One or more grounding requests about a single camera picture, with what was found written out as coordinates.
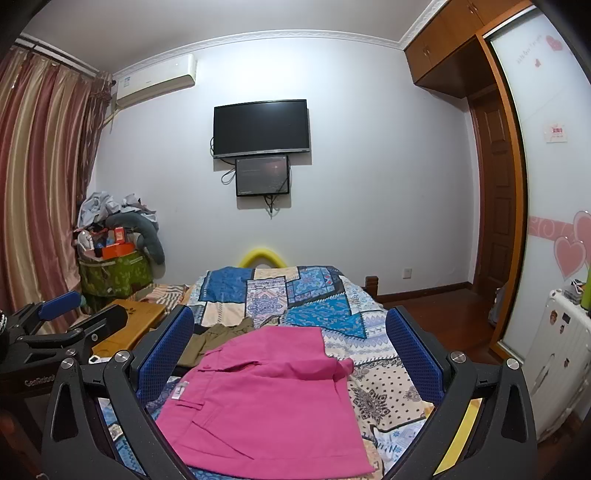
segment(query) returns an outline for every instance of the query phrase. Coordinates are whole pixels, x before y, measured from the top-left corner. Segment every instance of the pink heart decal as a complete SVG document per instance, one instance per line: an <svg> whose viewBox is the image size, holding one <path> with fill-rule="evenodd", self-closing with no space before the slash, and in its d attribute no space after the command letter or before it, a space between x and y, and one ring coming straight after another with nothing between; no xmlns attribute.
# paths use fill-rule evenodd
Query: pink heart decal
<svg viewBox="0 0 591 480"><path fill-rule="evenodd" d="M560 51L563 48L562 42L560 40L556 40L551 35L546 36L546 42L548 42L548 45L550 45L550 48L552 48L554 51Z"/></svg>
<svg viewBox="0 0 591 480"><path fill-rule="evenodd" d="M583 268L586 256L587 251L583 242L575 242L571 245L565 236L558 237L554 241L554 257L565 280Z"/></svg>
<svg viewBox="0 0 591 480"><path fill-rule="evenodd" d="M591 267L591 215L589 212L577 212L573 220L574 239L583 242L587 255L585 262Z"/></svg>

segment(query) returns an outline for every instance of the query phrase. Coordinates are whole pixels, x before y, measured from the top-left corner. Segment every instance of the crown molding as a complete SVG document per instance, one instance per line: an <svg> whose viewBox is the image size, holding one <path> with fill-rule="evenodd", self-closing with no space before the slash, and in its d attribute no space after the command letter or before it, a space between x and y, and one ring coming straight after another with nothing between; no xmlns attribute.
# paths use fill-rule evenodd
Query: crown molding
<svg viewBox="0 0 591 480"><path fill-rule="evenodd" d="M174 48L158 55L154 55L148 59L134 63L113 74L115 80L137 72L138 70L149 67L164 60L172 59L180 55L191 53L192 51L203 50L204 48L217 47L219 45L227 45L230 43L238 43L250 40L266 40L269 38L332 38L336 40L348 40L361 43L371 43L382 47L395 48L402 50L400 42L395 40L388 40L386 38L372 37L370 35L362 35L358 33L338 32L331 30L266 30L260 32L239 33L236 35L227 35L226 37L212 38L210 40L202 40L188 45Z"/></svg>
<svg viewBox="0 0 591 480"><path fill-rule="evenodd" d="M427 8L423 10L423 13L418 16L407 32L398 41L398 48L404 50L410 42L414 40L420 31L425 28L437 12L439 12L449 0L431 0L431 3L427 5Z"/></svg>

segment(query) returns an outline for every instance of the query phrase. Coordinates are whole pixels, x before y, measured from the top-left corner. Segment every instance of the patchwork bedspread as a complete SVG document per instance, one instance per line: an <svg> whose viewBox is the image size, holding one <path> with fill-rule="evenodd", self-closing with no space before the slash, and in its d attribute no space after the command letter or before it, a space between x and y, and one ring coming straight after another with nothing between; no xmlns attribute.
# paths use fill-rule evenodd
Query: patchwork bedspread
<svg viewBox="0 0 591 480"><path fill-rule="evenodd" d="M422 426L416 422L424 418L423 402L388 339L386 310L335 267L209 271L194 285L187 305L195 323L205 327L238 325L245 316L253 319L255 328L321 327L326 354L351 358L355 364L348 389L359 429L388 467ZM152 406L155 415L167 398L165 392L161 402ZM118 442L122 459L126 464L127 458L133 462L132 454L125 453L129 449L125 439ZM198 478L223 477L194 473Z"/></svg>

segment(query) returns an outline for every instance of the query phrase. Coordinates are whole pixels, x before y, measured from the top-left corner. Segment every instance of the air conditioner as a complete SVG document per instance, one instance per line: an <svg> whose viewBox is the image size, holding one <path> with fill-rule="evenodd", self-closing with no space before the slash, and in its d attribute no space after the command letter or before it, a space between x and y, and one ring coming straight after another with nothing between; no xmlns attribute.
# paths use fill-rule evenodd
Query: air conditioner
<svg viewBox="0 0 591 480"><path fill-rule="evenodd" d="M117 106L126 108L165 93L195 85L197 62L192 53L165 60L119 80Z"/></svg>

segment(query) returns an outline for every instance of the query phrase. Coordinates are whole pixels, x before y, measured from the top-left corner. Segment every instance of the black monitor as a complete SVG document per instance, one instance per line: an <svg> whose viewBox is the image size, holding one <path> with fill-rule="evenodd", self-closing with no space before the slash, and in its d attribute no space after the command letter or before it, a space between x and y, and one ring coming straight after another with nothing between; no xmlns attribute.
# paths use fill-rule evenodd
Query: black monitor
<svg viewBox="0 0 591 480"><path fill-rule="evenodd" d="M290 192L290 168L285 155L236 159L236 196Z"/></svg>
<svg viewBox="0 0 591 480"><path fill-rule="evenodd" d="M213 157L310 151L306 100L238 103L213 111Z"/></svg>

